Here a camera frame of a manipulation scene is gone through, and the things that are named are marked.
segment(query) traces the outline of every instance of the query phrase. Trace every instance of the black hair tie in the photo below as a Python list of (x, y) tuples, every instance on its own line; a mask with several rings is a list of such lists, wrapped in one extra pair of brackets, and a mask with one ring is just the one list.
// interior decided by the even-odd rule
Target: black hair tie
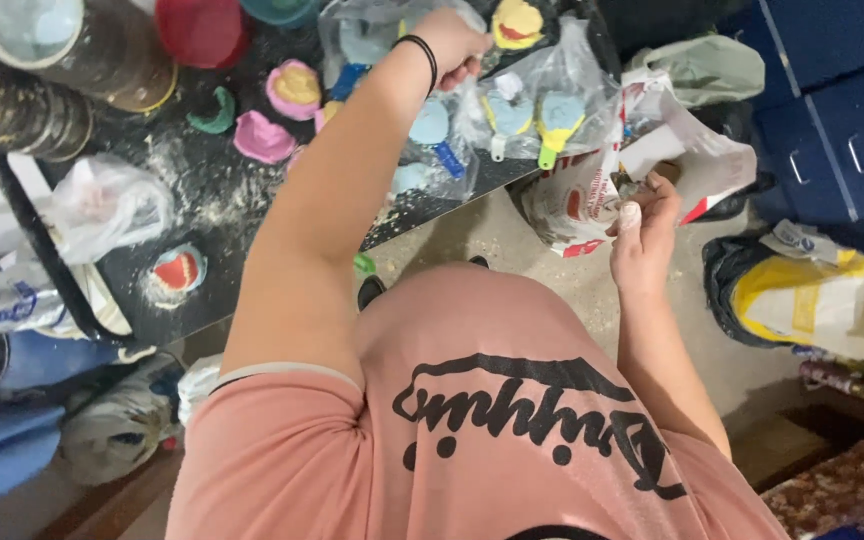
[(432, 54), (432, 48), (429, 47), (429, 44), (426, 43), (425, 39), (422, 39), (421, 37), (412, 33), (406, 33), (405, 35), (402, 35), (402, 37), (400, 37), (398, 41), (395, 42), (395, 45), (399, 45), (402, 42), (412, 42), (418, 45), (422, 49), (422, 51), (425, 52), (426, 57), (428, 57), (429, 68), (432, 68), (432, 83), (429, 84), (429, 93), (426, 97), (432, 95), (432, 91), (435, 90), (435, 84), (439, 80), (439, 65), (435, 61), (435, 55)]

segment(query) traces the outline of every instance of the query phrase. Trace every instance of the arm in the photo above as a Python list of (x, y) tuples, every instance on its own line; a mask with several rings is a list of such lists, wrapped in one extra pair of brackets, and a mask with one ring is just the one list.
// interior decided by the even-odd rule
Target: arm
[(669, 180), (649, 173), (651, 193), (622, 205), (609, 234), (619, 289), (618, 369), (663, 430), (702, 440), (732, 458), (729, 438), (692, 365), (672, 307), (666, 274), (681, 200)]
[[(490, 45), (454, 9), (430, 13), (414, 34), (435, 54), (444, 90), (477, 73), (470, 57)], [(418, 45), (397, 45), (309, 144), (252, 243), (222, 374), (303, 362), (365, 387), (353, 345), (353, 258), (389, 191), (430, 77)]]

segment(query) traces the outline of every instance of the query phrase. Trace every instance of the foot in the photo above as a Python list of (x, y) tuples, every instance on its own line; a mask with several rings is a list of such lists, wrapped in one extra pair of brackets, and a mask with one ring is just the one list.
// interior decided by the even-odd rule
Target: foot
[(486, 270), (489, 269), (489, 262), (486, 260), (486, 257), (482, 256), (481, 254), (477, 254), (474, 257), (470, 258), (468, 262), (472, 264), (478, 264)]
[(382, 279), (379, 278), (379, 276), (372, 274), (371, 276), (366, 277), (366, 280), (362, 281), (362, 286), (359, 287), (359, 312), (365, 311), (369, 304), (371, 304), (373, 300), (376, 300), (379, 295), (386, 290), (385, 283), (382, 282)]

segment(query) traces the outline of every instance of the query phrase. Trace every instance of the black table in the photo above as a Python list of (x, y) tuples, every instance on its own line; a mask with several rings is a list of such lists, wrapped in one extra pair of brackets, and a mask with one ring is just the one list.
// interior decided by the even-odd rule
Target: black table
[[(498, 0), (471, 4), (490, 15)], [(601, 25), (600, 19), (593, 20)], [(618, 56), (603, 28), (590, 32), (598, 36), (592, 40), (593, 49), (601, 66), (618, 73)], [(270, 71), (292, 58), (313, 68), (322, 65), (323, 52), (315, 29), (280, 30), (256, 24), (252, 46), (237, 65), (226, 70), (181, 69), (174, 95), (158, 109), (134, 114), (97, 104), (95, 129), (83, 154), (112, 153), (148, 169), (175, 196), (173, 227), (155, 240), (114, 250), (97, 263), (140, 344), (165, 345), (235, 313), (246, 255), (282, 184), (285, 163), (266, 165), (250, 159), (234, 148), (234, 129), (221, 135), (203, 133), (188, 125), (186, 114), (207, 117), (215, 113), (217, 103), (212, 92), (222, 86), (235, 95), (237, 114), (257, 110), (284, 126), (300, 144), (308, 143), (315, 135), (313, 122), (282, 117), (264, 91)], [(484, 151), (479, 159), (481, 166), (470, 200), (536, 170), (534, 160), (495, 163)], [(41, 162), (39, 167), (54, 188), (71, 165)], [(368, 233), (362, 249), (378, 246), (460, 206), (461, 202), (424, 194), (399, 197), (390, 218)], [(207, 258), (204, 282), (180, 301), (150, 298), (143, 287), (150, 268), (162, 253), (186, 242)]]

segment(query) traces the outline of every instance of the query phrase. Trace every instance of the red rubber bowl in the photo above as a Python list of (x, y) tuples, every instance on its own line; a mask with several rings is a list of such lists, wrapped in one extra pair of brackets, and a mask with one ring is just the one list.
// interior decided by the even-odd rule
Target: red rubber bowl
[(157, 0), (155, 27), (165, 50), (190, 68), (231, 68), (249, 47), (238, 0)]

